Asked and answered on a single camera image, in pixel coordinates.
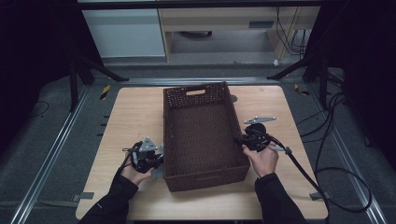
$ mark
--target gray carpet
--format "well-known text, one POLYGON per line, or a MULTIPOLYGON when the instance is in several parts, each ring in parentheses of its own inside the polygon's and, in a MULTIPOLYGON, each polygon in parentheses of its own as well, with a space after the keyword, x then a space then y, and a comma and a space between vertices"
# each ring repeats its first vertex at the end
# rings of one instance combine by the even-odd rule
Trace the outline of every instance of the gray carpet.
MULTIPOLYGON (((109 67, 109 69, 123 77, 266 77, 281 71, 282 67, 231 64, 225 66, 109 67)), ((301 95, 293 88, 294 83, 299 83, 302 91, 310 90, 301 79, 303 72, 304 69, 299 69, 278 83, 285 92, 296 122, 319 111, 312 95, 301 95)), ((105 116, 110 115, 118 90, 125 87, 100 73, 95 72, 95 77, 96 80, 88 93, 87 101, 38 197, 39 201, 70 201, 73 194, 83 191, 101 141, 100 134, 105 130, 101 124, 106 123, 105 116), (107 84, 111 85, 110 91, 105 100, 100 100, 103 87, 107 84)), ((318 83, 309 85, 316 89, 318 83)), ((332 95, 339 91, 331 84, 329 84, 329 90, 332 95)), ((47 85, 40 94, 40 101, 47 102, 49 109, 45 111, 44 103, 37 104, 33 114, 45 111, 44 114, 30 118, 9 147, 7 154, 1 158, 0 202, 2 203, 17 202, 23 198, 46 158, 57 133, 62 128, 70 106, 67 77, 47 85)), ((307 133, 314 127, 318 127, 322 121, 322 116, 317 115, 298 125, 298 130, 300 134, 307 133)), ((334 121, 383 209, 386 219, 389 223, 396 223, 395 172, 387 164, 380 150, 364 145, 364 134, 347 105, 336 107, 334 121)), ((307 136, 303 138, 303 141, 318 139, 323 131, 307 136)), ((311 165, 314 166, 319 142, 305 143, 304 146, 311 165)), ((319 163, 319 167, 326 166, 343 167, 331 139, 324 144, 319 163)), ((349 208, 361 207, 361 201, 348 176, 338 172, 326 172, 319 175, 318 181, 321 187, 329 191, 333 199, 341 205, 349 208)), ((0 221, 7 223, 12 218, 15 208, 15 205, 1 207, 0 221)), ((75 211, 75 208, 36 206, 26 223, 76 223, 75 211)), ((330 218, 331 223, 372 223, 366 213, 351 214, 334 205, 331 205, 330 218)), ((310 223, 324 223, 324 221, 317 220, 310 223)))

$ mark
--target gray floor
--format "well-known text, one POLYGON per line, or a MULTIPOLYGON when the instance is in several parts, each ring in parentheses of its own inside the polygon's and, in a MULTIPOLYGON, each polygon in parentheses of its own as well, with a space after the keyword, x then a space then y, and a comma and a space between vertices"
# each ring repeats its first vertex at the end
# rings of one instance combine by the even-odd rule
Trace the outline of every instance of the gray floor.
MULTIPOLYGON (((285 60, 280 62, 280 66, 275 67, 273 65, 274 53, 268 49, 266 42, 263 44, 258 41, 263 36, 265 37, 264 34, 253 32, 250 36, 251 41, 241 42, 238 45, 235 43, 239 43, 236 40, 240 39, 239 35, 238 33, 214 33, 206 41, 203 41, 204 38, 196 36, 191 40, 190 36, 178 35, 175 39, 174 54, 169 63, 139 64, 140 66, 136 64, 134 66, 109 65, 108 69, 123 77, 178 78, 175 81, 186 77, 218 77, 223 79, 229 77, 261 77, 262 79, 258 79, 261 83, 253 84, 279 85, 282 87, 296 123, 321 110, 315 99, 318 81, 309 84, 304 83, 302 80, 303 68, 275 83, 266 82, 263 78, 282 71, 287 65, 298 60, 298 55, 286 57, 285 60), (219 47, 217 44, 219 43, 218 38, 231 38, 232 36, 235 39, 230 40, 229 45, 219 47), (210 53, 210 50, 214 48, 213 46, 219 48, 216 49, 216 47, 216 52, 210 53), (218 52, 226 53, 227 57, 221 58, 218 52), (256 61, 258 55, 263 60, 256 61), (311 94, 308 96, 300 94, 294 89, 294 83, 299 85, 301 91, 310 91, 311 94)), ((77 120, 64 142, 43 189, 38 195, 37 199, 40 202, 70 202, 74 194, 83 191, 101 141, 101 134, 105 130, 105 127, 101 124, 106 123, 106 116, 111 113, 118 90, 133 86, 116 83, 98 72, 93 72, 96 80, 90 86, 87 99, 77 116, 77 120), (105 100, 100 100, 103 87, 107 84, 111 85, 110 91, 105 100)), ((332 94, 329 95, 330 99, 340 89, 329 84, 329 91, 332 94)), ((48 84, 41 91, 39 101, 32 112, 32 117, 29 118, 29 121, 16 136, 7 154, 1 158, 0 223, 8 223, 13 217, 18 202, 21 201, 34 182, 36 174, 68 116, 70 106, 68 78, 65 77, 48 84)), ((318 114, 297 127, 300 134, 303 134, 311 131, 314 127, 318 127, 321 122, 323 122, 322 114, 318 114)), ((395 172, 388 165, 380 150, 364 145, 364 133, 361 132, 348 105, 340 104, 336 107, 334 122, 336 131, 342 136, 348 152, 359 167, 361 177, 366 180, 374 194, 385 219, 388 223, 396 223, 395 172)), ((318 139, 323 135, 323 132, 324 130, 321 130, 304 137, 303 141, 318 139)), ((319 142, 304 143, 304 146, 314 167, 319 142)), ((342 155, 330 137, 324 144, 319 163, 319 167, 327 166, 344 167, 342 155)), ((348 208, 362 207, 359 195, 351 184, 349 176, 339 172, 326 172, 319 175, 318 182, 341 205, 348 208)), ((75 212, 76 208, 73 206, 38 204, 32 209, 25 223, 77 223, 75 212)), ((375 223, 365 212, 352 214, 334 205, 331 205, 330 221, 331 223, 375 223)), ((324 221, 317 220, 311 221, 311 223, 324 223, 324 221)))

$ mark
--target light wood tabletop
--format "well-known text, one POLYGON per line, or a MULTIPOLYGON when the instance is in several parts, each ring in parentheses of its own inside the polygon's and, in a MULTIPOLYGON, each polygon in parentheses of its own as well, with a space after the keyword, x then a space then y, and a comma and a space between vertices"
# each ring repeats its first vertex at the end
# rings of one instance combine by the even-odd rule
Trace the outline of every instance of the light wood tabletop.
MULTIPOLYGON (((267 132, 284 146, 314 178, 303 143, 297 131, 282 89, 278 86, 230 86, 237 97, 234 103, 241 129, 244 121, 255 116, 276 117, 265 122, 267 132)), ((92 199, 81 199, 76 216, 86 212, 109 190, 114 174, 122 163, 123 148, 149 137, 157 146, 163 142, 163 87, 123 88, 111 112, 84 192, 92 199)), ((322 200, 312 201, 316 190, 284 153, 276 167, 284 188, 306 219, 323 219, 327 210, 322 200)), ((257 176, 252 167, 246 180, 208 189, 170 192, 163 178, 143 181, 130 201, 130 220, 251 220, 262 219, 262 210, 254 191, 257 176)))

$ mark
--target black horizontal beam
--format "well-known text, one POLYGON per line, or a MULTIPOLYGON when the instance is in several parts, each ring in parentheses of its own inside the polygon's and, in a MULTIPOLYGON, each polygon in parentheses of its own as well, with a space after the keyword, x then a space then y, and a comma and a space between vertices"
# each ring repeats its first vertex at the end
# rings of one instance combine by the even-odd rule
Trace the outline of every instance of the black horizontal beam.
POLYGON ((145 9, 145 8, 197 8, 197 7, 321 7, 339 4, 345 0, 195 0, 195 1, 142 1, 93 2, 56 4, 55 7, 75 7, 81 10, 145 9))

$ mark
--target person's left hand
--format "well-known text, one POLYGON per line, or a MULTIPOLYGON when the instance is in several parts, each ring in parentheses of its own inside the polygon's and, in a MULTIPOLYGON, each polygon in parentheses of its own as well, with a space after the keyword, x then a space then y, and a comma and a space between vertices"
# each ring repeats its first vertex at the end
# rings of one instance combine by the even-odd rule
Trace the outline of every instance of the person's left hand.
POLYGON ((151 168, 145 174, 137 172, 132 166, 131 157, 128 159, 126 163, 130 165, 127 165, 123 168, 123 170, 121 171, 121 175, 129 179, 132 183, 134 183, 137 186, 139 186, 140 182, 142 182, 144 179, 151 177, 152 171, 154 170, 154 168, 151 168))

